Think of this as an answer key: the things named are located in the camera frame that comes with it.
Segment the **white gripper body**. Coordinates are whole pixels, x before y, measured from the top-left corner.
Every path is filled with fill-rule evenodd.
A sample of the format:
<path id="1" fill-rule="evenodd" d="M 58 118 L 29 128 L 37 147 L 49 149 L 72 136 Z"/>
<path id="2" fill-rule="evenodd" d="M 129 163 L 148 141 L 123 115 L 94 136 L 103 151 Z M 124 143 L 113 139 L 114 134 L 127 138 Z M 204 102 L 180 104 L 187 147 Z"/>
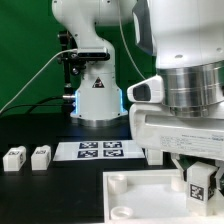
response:
<path id="1" fill-rule="evenodd" d="M 224 161 L 224 102 L 203 118 L 173 116 L 161 104 L 133 104 L 131 135 L 142 148 Z"/>

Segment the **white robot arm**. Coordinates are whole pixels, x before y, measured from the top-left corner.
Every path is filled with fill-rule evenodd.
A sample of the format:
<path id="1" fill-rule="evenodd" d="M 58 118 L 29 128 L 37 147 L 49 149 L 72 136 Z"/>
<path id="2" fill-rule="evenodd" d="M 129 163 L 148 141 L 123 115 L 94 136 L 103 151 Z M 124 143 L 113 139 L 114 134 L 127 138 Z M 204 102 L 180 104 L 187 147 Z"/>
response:
<path id="1" fill-rule="evenodd" d="M 188 170 L 190 192 L 224 191 L 224 0 L 53 0 L 52 11 L 77 45 L 72 117 L 94 125 L 126 114 L 140 147 L 215 160 Z M 114 47 L 95 28 L 127 22 L 156 74 L 129 87 L 125 112 Z"/>

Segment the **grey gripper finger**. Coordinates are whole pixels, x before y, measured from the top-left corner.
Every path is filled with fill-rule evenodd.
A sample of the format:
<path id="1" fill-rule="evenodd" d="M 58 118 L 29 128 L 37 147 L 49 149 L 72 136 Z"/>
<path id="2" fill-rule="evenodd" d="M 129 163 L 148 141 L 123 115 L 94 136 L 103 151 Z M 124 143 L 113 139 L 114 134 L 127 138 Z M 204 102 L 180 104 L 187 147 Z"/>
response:
<path id="1" fill-rule="evenodd" d="M 216 160 L 215 166 L 217 168 L 215 173 L 215 192 L 224 195 L 224 161 Z"/>
<path id="2" fill-rule="evenodd" d="M 181 179 L 185 181 L 187 175 L 187 168 L 189 167 L 186 158 L 184 156 L 181 156 L 180 154 L 172 153 L 171 160 L 174 163 L 175 167 L 179 170 Z"/>

